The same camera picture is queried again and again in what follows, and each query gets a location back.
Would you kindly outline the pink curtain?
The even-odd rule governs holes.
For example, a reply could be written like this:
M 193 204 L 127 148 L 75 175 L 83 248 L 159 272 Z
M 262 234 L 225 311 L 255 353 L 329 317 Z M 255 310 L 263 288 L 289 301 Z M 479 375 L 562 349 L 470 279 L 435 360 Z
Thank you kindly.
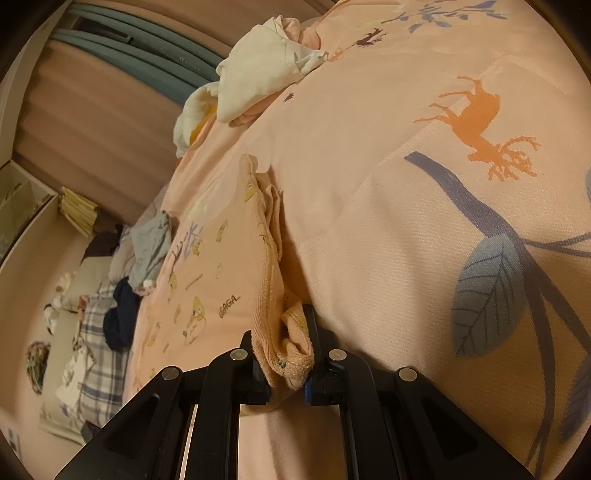
M 225 56 L 252 26 L 305 21 L 330 1 L 106 1 L 104 7 L 171 30 Z M 134 222 L 175 168 L 180 104 L 107 61 L 55 37 L 43 46 L 23 98 L 13 158 L 49 187 L 69 188 Z

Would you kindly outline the white and orange plush garment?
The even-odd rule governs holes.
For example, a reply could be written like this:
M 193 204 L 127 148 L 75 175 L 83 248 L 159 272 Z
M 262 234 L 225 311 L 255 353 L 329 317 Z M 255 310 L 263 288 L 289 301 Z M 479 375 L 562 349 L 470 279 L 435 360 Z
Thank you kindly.
M 190 94 L 184 103 L 173 128 L 173 144 L 176 147 L 177 159 L 184 156 L 208 119 L 215 115 L 218 87 L 218 82 L 205 84 Z

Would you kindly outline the teal curtain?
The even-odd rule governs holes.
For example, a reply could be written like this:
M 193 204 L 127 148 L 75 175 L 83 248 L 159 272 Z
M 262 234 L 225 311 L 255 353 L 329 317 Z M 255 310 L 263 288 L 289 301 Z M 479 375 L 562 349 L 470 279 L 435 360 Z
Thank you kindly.
M 74 2 L 71 27 L 51 38 L 76 47 L 132 76 L 178 105 L 199 87 L 216 82 L 221 56 L 204 44 L 135 14 Z

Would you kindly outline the pink animal print bedspread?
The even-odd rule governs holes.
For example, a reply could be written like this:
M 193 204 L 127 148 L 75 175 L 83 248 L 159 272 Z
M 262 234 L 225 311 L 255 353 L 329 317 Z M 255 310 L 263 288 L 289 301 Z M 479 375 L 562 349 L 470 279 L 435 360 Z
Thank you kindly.
M 342 347 L 412 366 L 537 479 L 590 428 L 590 84 L 526 1 L 342 1 L 328 59 L 170 181 L 255 156 L 280 194 L 283 280 Z M 243 479 L 339 479 L 334 411 L 247 409 Z

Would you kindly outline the peach cartoon print garment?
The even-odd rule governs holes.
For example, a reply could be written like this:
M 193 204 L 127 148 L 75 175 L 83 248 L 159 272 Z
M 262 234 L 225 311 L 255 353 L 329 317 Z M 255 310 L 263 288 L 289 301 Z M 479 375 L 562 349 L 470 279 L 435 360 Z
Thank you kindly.
M 204 191 L 169 184 L 162 209 L 174 235 L 139 308 L 126 400 L 166 366 L 211 364 L 245 332 L 270 384 L 267 410 L 304 385 L 314 349 L 303 302 L 280 271 L 280 194 L 257 167 L 255 156 L 243 154 Z

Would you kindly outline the beige shelf unit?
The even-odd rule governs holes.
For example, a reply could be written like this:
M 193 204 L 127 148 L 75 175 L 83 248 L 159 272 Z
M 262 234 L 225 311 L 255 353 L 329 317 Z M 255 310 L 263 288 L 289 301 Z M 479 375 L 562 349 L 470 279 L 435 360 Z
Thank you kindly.
M 1 273 L 33 253 L 57 217 L 57 193 L 10 160 L 1 167 Z

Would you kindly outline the grey folded garment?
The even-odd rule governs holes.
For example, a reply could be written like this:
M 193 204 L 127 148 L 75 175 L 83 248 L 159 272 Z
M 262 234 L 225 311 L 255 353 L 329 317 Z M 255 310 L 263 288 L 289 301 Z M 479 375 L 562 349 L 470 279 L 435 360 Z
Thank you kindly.
M 136 292 L 155 285 L 172 241 L 170 217 L 164 211 L 152 219 L 131 229 L 134 264 L 128 277 L 130 287 Z

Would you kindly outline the white folded garment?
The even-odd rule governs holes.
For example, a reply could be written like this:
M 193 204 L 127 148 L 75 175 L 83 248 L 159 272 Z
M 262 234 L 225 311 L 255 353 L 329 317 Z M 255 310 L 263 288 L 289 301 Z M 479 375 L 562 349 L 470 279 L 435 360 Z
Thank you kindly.
M 257 24 L 219 63 L 217 120 L 228 124 L 328 59 L 321 39 L 296 18 L 276 16 Z

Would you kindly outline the dark navy garment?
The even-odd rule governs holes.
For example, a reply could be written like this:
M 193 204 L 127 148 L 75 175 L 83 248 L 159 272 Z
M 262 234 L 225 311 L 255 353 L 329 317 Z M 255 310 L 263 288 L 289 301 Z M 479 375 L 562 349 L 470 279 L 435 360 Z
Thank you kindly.
M 134 292 L 129 278 L 124 277 L 114 289 L 113 300 L 115 306 L 105 313 L 103 319 L 103 334 L 111 350 L 122 352 L 133 343 L 142 297 Z

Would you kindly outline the plaid pillow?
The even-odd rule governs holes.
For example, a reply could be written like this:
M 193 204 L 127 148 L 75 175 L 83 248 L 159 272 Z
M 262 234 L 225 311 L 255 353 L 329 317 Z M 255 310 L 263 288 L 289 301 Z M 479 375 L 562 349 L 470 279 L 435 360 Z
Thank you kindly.
M 101 285 L 75 317 L 74 332 L 66 336 L 69 353 L 56 397 L 66 416 L 102 427 L 123 404 L 128 353 L 111 349 L 105 338 L 106 313 L 116 306 L 115 286 Z

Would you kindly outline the stack of books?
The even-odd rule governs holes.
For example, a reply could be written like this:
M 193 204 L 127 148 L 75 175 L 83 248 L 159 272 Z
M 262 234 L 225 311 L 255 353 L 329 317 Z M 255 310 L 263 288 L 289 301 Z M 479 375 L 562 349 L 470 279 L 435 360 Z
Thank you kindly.
M 75 191 L 62 187 L 59 194 L 59 212 L 84 237 L 93 236 L 99 206 Z

